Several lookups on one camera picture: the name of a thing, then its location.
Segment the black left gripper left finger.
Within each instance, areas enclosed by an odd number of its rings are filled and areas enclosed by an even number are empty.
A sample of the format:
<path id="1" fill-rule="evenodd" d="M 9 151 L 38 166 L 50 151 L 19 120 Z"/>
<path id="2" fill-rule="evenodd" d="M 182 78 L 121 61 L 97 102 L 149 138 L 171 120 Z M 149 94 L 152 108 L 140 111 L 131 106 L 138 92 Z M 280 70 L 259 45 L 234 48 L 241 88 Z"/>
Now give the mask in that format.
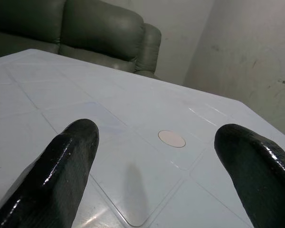
<path id="1" fill-rule="evenodd" d="M 72 122 L 0 200 L 0 228 L 71 228 L 98 145 L 93 121 Z"/>

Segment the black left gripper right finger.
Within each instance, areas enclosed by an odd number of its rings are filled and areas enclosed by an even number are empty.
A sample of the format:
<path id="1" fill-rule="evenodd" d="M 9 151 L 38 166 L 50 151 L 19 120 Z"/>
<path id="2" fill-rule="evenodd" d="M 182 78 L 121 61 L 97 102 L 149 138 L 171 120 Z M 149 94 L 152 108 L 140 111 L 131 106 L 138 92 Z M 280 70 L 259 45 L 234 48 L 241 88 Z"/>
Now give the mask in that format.
<path id="1" fill-rule="evenodd" d="M 285 228 L 285 151 L 234 123 L 217 130 L 214 148 L 254 228 Z"/>

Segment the round white table plug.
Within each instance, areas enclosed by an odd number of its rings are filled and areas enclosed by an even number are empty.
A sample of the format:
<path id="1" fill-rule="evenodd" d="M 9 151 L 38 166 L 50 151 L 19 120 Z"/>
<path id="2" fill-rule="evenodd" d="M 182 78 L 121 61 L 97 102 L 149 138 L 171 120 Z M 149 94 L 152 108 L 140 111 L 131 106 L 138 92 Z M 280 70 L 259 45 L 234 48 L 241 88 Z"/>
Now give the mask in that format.
<path id="1" fill-rule="evenodd" d="M 158 137 L 171 147 L 182 148 L 186 145 L 185 139 L 173 131 L 161 130 L 158 132 Z"/>

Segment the dark green leather sofa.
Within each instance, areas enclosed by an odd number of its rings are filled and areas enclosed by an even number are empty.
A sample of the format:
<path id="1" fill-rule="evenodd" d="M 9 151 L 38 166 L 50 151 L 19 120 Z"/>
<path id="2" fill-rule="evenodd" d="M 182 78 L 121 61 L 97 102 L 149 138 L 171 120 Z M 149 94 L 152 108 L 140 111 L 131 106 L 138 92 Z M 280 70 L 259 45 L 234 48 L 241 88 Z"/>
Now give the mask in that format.
<path id="1" fill-rule="evenodd" d="M 0 57 L 37 49 L 155 78 L 161 38 L 102 0 L 0 0 Z"/>

